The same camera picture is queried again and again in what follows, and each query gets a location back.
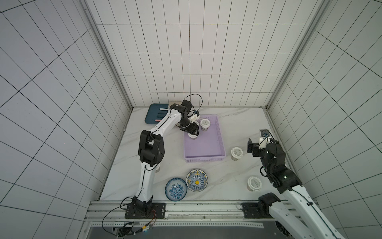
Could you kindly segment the purple perforated plastic basket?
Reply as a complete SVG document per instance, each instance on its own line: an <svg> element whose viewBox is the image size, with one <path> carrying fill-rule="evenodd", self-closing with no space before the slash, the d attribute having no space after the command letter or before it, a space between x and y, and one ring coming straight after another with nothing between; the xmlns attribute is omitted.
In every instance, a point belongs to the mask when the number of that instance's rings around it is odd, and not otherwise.
<svg viewBox="0 0 382 239"><path fill-rule="evenodd" d="M226 158L218 116L202 115L202 119L208 119L211 123L207 131L200 129L195 139L184 133L184 159L187 163L221 161Z"/></svg>

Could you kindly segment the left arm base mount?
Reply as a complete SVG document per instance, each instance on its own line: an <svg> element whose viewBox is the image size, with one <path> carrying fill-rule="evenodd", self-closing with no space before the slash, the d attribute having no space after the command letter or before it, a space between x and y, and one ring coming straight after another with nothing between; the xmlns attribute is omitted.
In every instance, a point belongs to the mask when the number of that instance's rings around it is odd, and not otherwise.
<svg viewBox="0 0 382 239"><path fill-rule="evenodd" d="M166 203L138 204L129 203L125 210L125 219L164 219Z"/></svg>

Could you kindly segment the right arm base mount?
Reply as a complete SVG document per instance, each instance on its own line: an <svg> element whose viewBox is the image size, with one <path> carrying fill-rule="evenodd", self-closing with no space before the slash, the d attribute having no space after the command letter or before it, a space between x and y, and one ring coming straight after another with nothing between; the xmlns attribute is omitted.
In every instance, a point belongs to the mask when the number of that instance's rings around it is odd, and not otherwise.
<svg viewBox="0 0 382 239"><path fill-rule="evenodd" d="M261 219L263 216L260 213L258 202L241 203L239 209L243 212L245 219Z"/></svg>

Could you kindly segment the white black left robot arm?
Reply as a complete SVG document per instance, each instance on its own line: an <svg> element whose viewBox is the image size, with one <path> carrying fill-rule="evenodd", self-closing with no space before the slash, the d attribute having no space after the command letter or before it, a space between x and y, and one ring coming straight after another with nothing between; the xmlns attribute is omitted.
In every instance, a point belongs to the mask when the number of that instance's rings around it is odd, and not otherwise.
<svg viewBox="0 0 382 239"><path fill-rule="evenodd" d="M140 135L138 155L141 162L141 175L137 193L126 208L126 218L149 217L153 212L154 178L157 168L165 155L164 138L175 126L181 131L199 136L200 118L192 103L186 99L181 104L174 103L164 118L151 130L143 130Z"/></svg>

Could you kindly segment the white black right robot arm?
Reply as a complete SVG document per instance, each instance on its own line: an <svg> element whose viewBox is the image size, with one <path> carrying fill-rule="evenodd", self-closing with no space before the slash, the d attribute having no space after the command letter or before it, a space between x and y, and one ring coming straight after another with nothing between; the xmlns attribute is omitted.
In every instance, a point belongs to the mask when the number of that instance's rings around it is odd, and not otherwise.
<svg viewBox="0 0 382 239"><path fill-rule="evenodd" d="M273 218L282 226L282 231L295 239L343 238L315 204L301 180L287 168L286 153L277 140L273 137L264 137L259 142L249 140L247 152L260 158L262 176L289 201L299 217L293 215L274 193L260 196L256 203L243 203L245 217Z"/></svg>

